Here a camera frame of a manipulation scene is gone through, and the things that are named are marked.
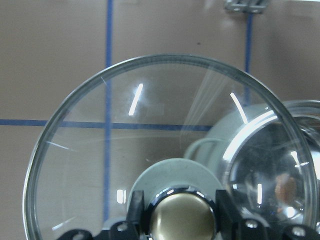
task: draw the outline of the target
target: vertical blue line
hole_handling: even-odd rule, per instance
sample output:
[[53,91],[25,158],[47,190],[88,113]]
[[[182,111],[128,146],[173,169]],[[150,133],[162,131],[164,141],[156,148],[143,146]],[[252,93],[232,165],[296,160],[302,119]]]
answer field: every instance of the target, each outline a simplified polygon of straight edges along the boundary
[[[112,65],[112,29],[113,0],[107,0],[106,36],[105,36],[105,67]],[[103,219],[109,218],[109,188],[110,188],[110,152],[111,152],[111,116],[112,116],[112,82],[105,82],[105,116],[104,116],[104,199]]]
[[[249,13],[246,21],[246,40],[245,40],[245,66],[244,70],[249,74],[250,73],[250,63],[251,63],[251,46],[252,46],[252,21],[253,14]],[[251,104],[251,95],[250,89],[246,86],[244,88],[244,102],[245,106]]]

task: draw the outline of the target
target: horizontal blue line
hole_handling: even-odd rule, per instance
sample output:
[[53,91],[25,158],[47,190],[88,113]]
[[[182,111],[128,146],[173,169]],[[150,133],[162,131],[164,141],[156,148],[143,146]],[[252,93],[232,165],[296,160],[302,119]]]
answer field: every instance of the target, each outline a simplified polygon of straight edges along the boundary
[[[0,119],[0,125],[7,126],[39,126],[43,127],[46,120],[23,120],[23,119]],[[104,122],[91,121],[63,121],[60,127],[64,128],[85,128],[85,129],[104,129]],[[112,129],[127,130],[165,130],[165,131],[209,131],[210,125],[172,125],[172,124],[140,124],[140,123],[112,123]]]

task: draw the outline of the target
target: screw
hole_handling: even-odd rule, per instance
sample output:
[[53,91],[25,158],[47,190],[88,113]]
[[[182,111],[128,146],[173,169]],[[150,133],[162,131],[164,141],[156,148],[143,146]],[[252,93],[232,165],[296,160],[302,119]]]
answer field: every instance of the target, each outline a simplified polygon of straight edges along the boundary
[[125,230],[128,229],[128,225],[124,222],[124,223],[120,224],[119,226],[117,226],[116,229],[119,232],[124,232]]
[[249,219],[245,222],[245,225],[248,227],[248,228],[251,228],[251,229],[256,229],[258,227],[258,222],[256,220],[253,220],[253,219]]
[[85,235],[82,232],[78,232],[76,235],[72,237],[72,240],[82,240],[84,239]]
[[304,230],[300,226],[295,226],[292,228],[292,233],[298,237],[305,237],[306,236],[306,230]]

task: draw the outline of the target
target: glass lid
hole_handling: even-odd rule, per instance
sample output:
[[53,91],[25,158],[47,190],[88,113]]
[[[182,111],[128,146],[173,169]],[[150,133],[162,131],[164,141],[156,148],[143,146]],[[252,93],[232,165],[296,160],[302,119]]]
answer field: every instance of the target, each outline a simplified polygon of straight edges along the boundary
[[234,67],[163,54],[97,73],[53,114],[25,180],[28,239],[55,240],[71,229],[97,235],[125,218],[139,176],[174,158],[215,175],[244,216],[316,226],[312,156],[284,105]]

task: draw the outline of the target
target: metal hinge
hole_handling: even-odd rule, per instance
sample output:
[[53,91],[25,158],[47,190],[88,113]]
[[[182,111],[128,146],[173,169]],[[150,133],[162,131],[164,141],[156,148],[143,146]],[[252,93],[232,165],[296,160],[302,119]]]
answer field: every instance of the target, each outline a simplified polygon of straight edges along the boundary
[[225,0],[224,7],[232,12],[261,14],[268,3],[269,0]]

